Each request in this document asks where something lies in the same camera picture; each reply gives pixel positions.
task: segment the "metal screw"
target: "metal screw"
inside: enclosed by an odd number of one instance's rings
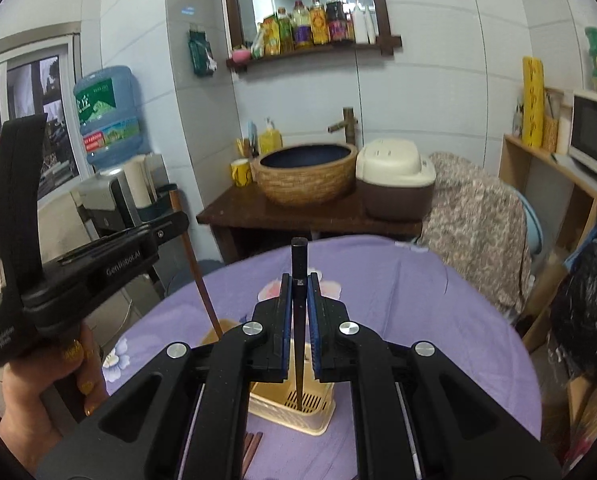
[[[248,321],[243,325],[243,332],[247,335],[257,335],[262,332],[262,324],[258,321]]]
[[[358,333],[360,328],[358,327],[358,324],[353,321],[344,321],[339,326],[339,330],[345,335],[354,335],[355,333]]]
[[[167,347],[167,355],[172,359],[183,357],[187,353],[187,347],[183,343],[172,343]]]
[[[434,348],[434,345],[432,345],[432,343],[428,343],[427,341],[421,341],[420,343],[416,343],[414,350],[416,350],[416,353],[422,357],[429,357],[434,355],[436,348]]]

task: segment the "beige plastic basket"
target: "beige plastic basket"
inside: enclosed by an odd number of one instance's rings
[[[222,319],[220,325],[229,330],[238,323]],[[202,343],[216,341],[211,332]],[[303,410],[296,405],[296,373],[294,368],[294,340],[290,345],[290,374],[282,384],[254,383],[250,388],[249,412],[265,420],[276,422],[293,430],[313,436],[325,433],[333,415],[336,403],[333,398],[333,383],[320,383],[313,376],[312,348],[305,345],[305,371],[303,374]]]

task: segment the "green bag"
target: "green bag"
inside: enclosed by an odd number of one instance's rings
[[[213,76],[218,66],[212,56],[212,48],[205,32],[190,27],[189,46],[194,73],[198,77]]]

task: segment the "faucet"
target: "faucet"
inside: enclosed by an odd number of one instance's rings
[[[354,108],[343,108],[342,109],[342,121],[340,123],[333,124],[327,128],[329,133],[337,132],[345,128],[345,142],[356,146],[356,125],[358,124],[357,118],[354,117]]]

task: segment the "purple tablecloth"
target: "purple tablecloth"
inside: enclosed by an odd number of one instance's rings
[[[322,273],[323,294],[340,299],[349,317],[384,339],[410,346],[437,345],[537,438],[541,428],[538,384],[517,333],[488,301],[431,251],[373,236],[314,242],[309,266]],[[291,272],[284,248],[220,269],[206,277],[219,318],[250,319],[259,294]],[[211,329],[194,284],[179,290],[121,338],[105,364],[113,393],[172,341],[198,346]],[[250,415],[248,431],[264,437],[248,480],[350,480],[356,474],[351,396],[335,387],[328,430],[309,436]]]

